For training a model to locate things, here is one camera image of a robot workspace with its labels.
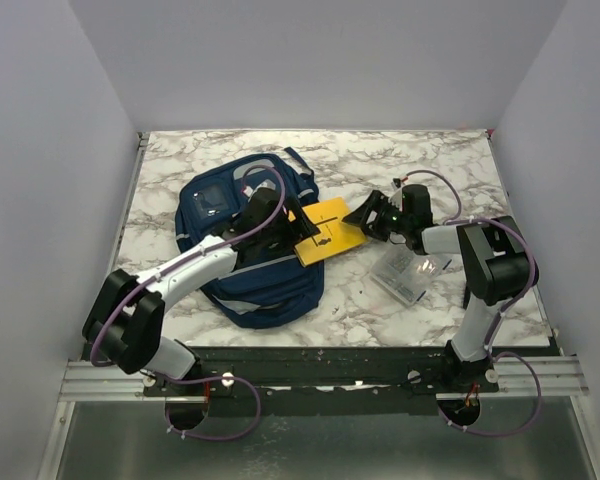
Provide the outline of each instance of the cable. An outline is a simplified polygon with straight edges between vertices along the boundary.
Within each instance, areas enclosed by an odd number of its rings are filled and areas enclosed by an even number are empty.
[[[478,399],[478,390],[480,390],[480,385],[477,382],[473,382],[471,384],[471,389],[469,390],[469,393],[467,393],[467,396],[464,397],[464,404],[466,407],[468,407],[470,404],[471,395],[475,394],[476,400]]]
[[[267,167],[264,165],[256,165],[256,166],[248,168],[244,172],[243,178],[245,178],[250,171],[259,169],[259,168],[270,171],[276,177],[276,180],[278,181],[278,183],[280,185],[280,199],[278,200],[278,204],[276,205],[276,208],[273,210],[271,215],[269,215],[269,217],[264,222],[262,222],[260,225],[258,225],[257,227],[254,227],[251,230],[249,230],[248,232],[243,233],[242,235],[238,235],[237,237],[232,238],[231,240],[227,240],[225,242],[213,245],[213,246],[207,248],[205,253],[213,252],[214,250],[218,250],[220,248],[226,247],[227,245],[234,245],[238,242],[243,241],[246,238],[249,238],[252,235],[255,235],[260,230],[262,230],[267,225],[269,225],[271,222],[273,222],[273,220],[276,218],[278,213],[280,213],[280,210],[282,209],[282,205],[284,204],[284,200],[285,200],[286,188],[285,188],[284,180],[282,179],[280,174],[274,168]],[[184,256],[179,261],[175,262],[174,264],[169,265],[168,267],[165,267],[163,270],[161,270],[159,272],[159,276],[164,276],[164,275],[171,273],[176,268],[179,268],[182,265],[184,265],[185,263],[190,262],[194,258],[199,257],[201,254],[202,254],[202,252],[200,250],[191,252],[190,255]],[[140,293],[147,286],[151,285],[152,283],[154,283],[156,281],[158,281],[158,275],[149,277],[144,282],[138,284],[137,287],[135,287],[126,297],[124,297],[122,299],[120,304],[113,310],[113,312],[111,312],[111,315],[109,315],[109,318],[107,318],[107,321],[104,322],[104,325],[102,325],[102,328],[98,332],[98,335],[96,336],[96,339],[94,340],[93,345],[91,347],[91,354],[89,355],[89,360],[91,360],[91,363],[93,364],[94,367],[109,367],[109,366],[113,365],[113,362],[98,360],[98,352],[100,351],[100,347],[102,346],[102,342],[104,340],[104,337],[107,334],[107,331],[109,330],[109,328],[111,327],[111,325],[113,324],[115,319],[118,317],[118,315],[120,315],[120,312],[122,312],[124,307],[127,306],[129,304],[129,302],[131,302],[136,297],[136,295],[138,295],[138,293]]]
[[[169,429],[167,430],[167,433],[174,431],[174,432],[182,435],[183,438],[186,436],[186,437],[190,437],[190,438],[197,438],[198,440],[206,440],[208,442],[230,442],[231,440],[237,440],[239,438],[244,437],[245,435],[248,435],[254,428],[256,428],[256,426],[260,422],[260,415],[262,413],[262,403],[260,401],[260,395],[258,395],[258,390],[256,390],[256,387],[254,387],[251,382],[249,382],[248,380],[245,380],[244,378],[220,377],[220,376],[200,378],[200,379],[196,379],[196,380],[177,380],[175,378],[164,377],[164,376],[163,376],[163,378],[165,378],[166,380],[168,380],[171,383],[175,383],[176,385],[197,385],[197,384],[206,383],[206,382],[216,382],[216,381],[228,380],[230,378],[231,380],[235,380],[236,382],[246,385],[249,388],[249,390],[251,390],[253,397],[256,399],[256,413],[253,417],[253,420],[244,430],[242,430],[238,433],[214,437],[211,435],[204,435],[202,433],[195,433],[192,430],[178,430],[171,423],[171,418],[170,418],[168,409],[165,411],[165,419],[169,425]]]
[[[524,366],[529,369],[529,372],[531,373],[531,376],[533,377],[533,381],[536,384],[536,390],[538,392],[536,407],[533,410],[533,414],[531,415],[531,417],[529,417],[529,420],[527,420],[522,426],[520,426],[518,428],[514,428],[513,430],[509,430],[508,432],[489,432],[487,430],[478,430],[478,429],[467,428],[466,426],[458,425],[457,423],[454,423],[452,420],[450,420],[449,417],[447,417],[447,415],[442,411],[442,409],[438,407],[438,413],[440,413],[442,418],[444,418],[444,420],[447,422],[448,426],[450,426],[451,428],[455,428],[456,430],[459,430],[464,433],[476,435],[478,437],[503,438],[503,437],[510,437],[512,435],[517,435],[518,433],[526,432],[535,423],[535,421],[540,416],[540,411],[542,410],[542,388],[540,387],[540,379],[538,378],[538,374],[535,372],[535,370],[529,364],[529,362],[527,362],[524,358],[522,358],[517,353],[513,353],[513,352],[500,353],[499,355],[497,355],[495,358],[492,359],[493,363],[496,363],[498,360],[500,360],[503,357],[513,357],[513,358],[519,360],[520,362],[522,362],[524,364]]]
[[[425,169],[423,169],[423,170],[413,170],[413,171],[407,173],[400,180],[402,181],[402,183],[404,183],[404,182],[406,182],[409,179],[409,176],[414,175],[416,173],[428,173],[429,175],[433,175],[434,177],[438,177],[440,180],[442,180],[444,183],[447,184],[447,186],[451,189],[451,193],[453,193],[453,196],[456,197],[456,203],[458,204],[458,210],[456,211],[455,214],[453,214],[453,216],[447,218],[442,223],[446,225],[448,222],[451,222],[452,220],[460,218],[460,215],[462,214],[462,200],[460,200],[460,195],[458,194],[458,191],[455,189],[455,187],[451,184],[451,182],[449,180],[447,180],[447,178],[444,175],[441,175],[440,173],[435,172],[433,170],[425,170]]]

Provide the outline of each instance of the clear plastic container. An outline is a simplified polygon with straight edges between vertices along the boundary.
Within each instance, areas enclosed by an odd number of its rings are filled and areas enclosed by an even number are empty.
[[[446,255],[416,255],[405,245],[391,245],[371,268],[371,278],[409,306],[424,296],[450,263]]]

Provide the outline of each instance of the screw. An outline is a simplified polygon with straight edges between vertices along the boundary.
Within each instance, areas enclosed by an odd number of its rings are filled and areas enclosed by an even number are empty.
[[[407,380],[409,380],[410,383],[420,383],[422,381],[422,378],[420,378],[420,372],[417,370],[411,370],[409,373],[407,373]]]
[[[231,385],[233,385],[233,380],[231,380],[231,378],[233,378],[233,373],[231,372],[224,372],[222,374],[223,378],[226,378],[227,380],[222,380],[222,385],[224,385],[226,388],[231,387]]]
[[[152,377],[143,377],[142,384],[147,388],[151,388],[156,384],[156,379]]]
[[[484,372],[484,378],[486,378],[487,382],[489,383],[498,383],[498,372],[496,372],[493,368],[490,368]]]

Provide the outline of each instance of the yellow object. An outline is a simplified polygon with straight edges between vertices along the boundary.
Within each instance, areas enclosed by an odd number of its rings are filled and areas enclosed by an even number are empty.
[[[303,208],[309,220],[320,229],[320,233],[296,245],[296,255],[304,267],[333,257],[362,245],[367,237],[358,227],[342,223],[350,213],[342,197],[326,202],[314,203]]]

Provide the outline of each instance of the blue backpack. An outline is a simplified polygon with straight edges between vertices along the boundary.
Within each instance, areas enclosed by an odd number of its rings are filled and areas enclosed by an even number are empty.
[[[292,148],[285,152],[311,173],[298,174],[277,155],[257,153],[194,177],[180,192],[176,211],[180,251],[189,250],[242,210],[249,200],[242,191],[242,176],[253,165],[274,167],[284,179],[287,196],[295,196],[300,205],[316,203],[319,190],[313,170]],[[247,190],[261,185],[279,190],[267,170],[250,172],[245,183]],[[317,307],[324,291],[323,262],[303,267],[293,247],[275,256],[264,250],[254,261],[200,289],[240,327],[284,325]]]

